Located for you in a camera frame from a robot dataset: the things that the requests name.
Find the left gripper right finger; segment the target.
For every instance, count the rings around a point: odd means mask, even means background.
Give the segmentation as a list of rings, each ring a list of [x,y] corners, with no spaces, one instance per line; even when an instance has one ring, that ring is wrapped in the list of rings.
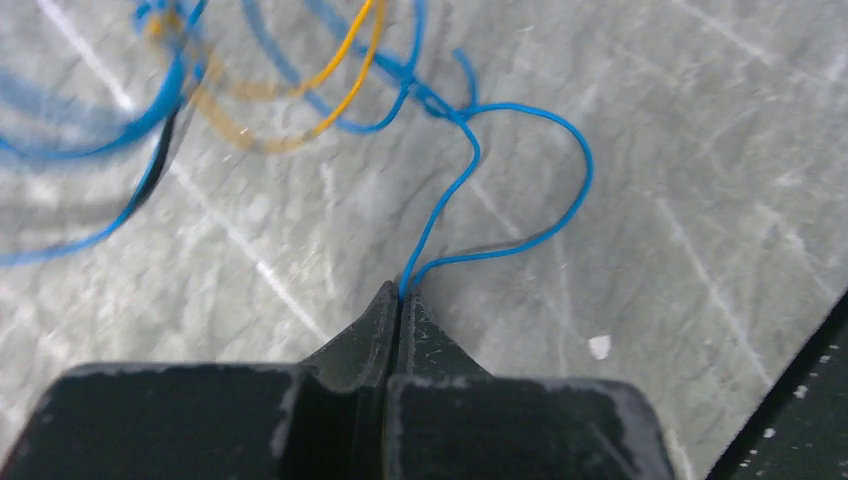
[[[404,302],[382,445],[386,479],[671,479],[657,415],[621,381],[482,369],[420,292]]]

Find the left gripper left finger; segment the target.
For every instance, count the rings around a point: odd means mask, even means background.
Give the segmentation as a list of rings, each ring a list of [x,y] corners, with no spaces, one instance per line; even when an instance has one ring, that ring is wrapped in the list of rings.
[[[5,479],[379,479],[399,301],[296,363],[86,363],[40,396]]]

